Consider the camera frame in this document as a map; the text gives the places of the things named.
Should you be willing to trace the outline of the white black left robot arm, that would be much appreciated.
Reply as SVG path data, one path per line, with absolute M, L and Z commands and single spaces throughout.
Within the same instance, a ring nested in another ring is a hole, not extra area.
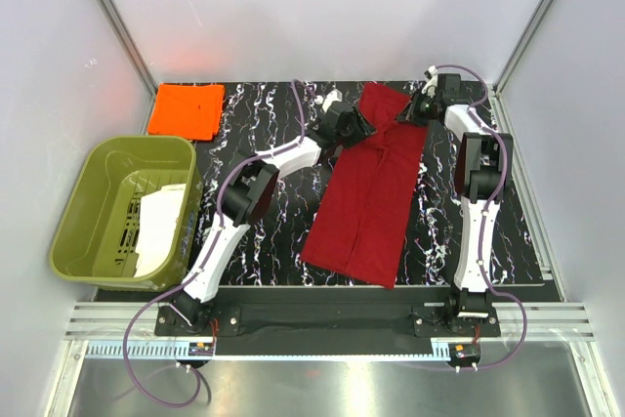
M 281 146 L 237 156 L 219 188 L 216 211 L 200 253 L 168 304 L 188 334 L 210 325 L 207 305 L 241 238 L 267 213 L 277 182 L 312 168 L 336 148 L 350 148 L 375 134 L 375 127 L 355 106 L 325 104 L 304 134 Z

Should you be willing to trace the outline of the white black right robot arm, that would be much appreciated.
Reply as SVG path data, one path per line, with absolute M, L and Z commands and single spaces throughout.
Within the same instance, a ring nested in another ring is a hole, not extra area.
M 460 142 L 454 188 L 462 207 L 460 258 L 451 290 L 433 324 L 454 335 L 474 335 L 489 323 L 492 312 L 492 238 L 505 188 L 509 182 L 514 139 L 495 131 L 471 104 L 461 76 L 443 73 L 435 65 L 426 83 L 396 118 L 398 123 L 424 127 L 440 122 Z

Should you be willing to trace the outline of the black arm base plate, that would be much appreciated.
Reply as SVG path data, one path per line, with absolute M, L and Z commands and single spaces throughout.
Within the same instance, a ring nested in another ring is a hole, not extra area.
M 428 354 L 433 339 L 498 338 L 497 313 L 451 316 L 447 286 L 222 287 L 203 305 L 159 306 L 158 336 L 216 339 L 217 354 L 326 359 Z

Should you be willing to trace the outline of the red t shirt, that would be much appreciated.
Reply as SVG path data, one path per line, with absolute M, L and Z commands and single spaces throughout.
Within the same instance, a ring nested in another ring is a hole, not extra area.
M 400 124 L 409 97 L 386 85 L 364 86 L 359 109 L 376 128 L 342 150 L 301 260 L 392 289 L 428 129 Z

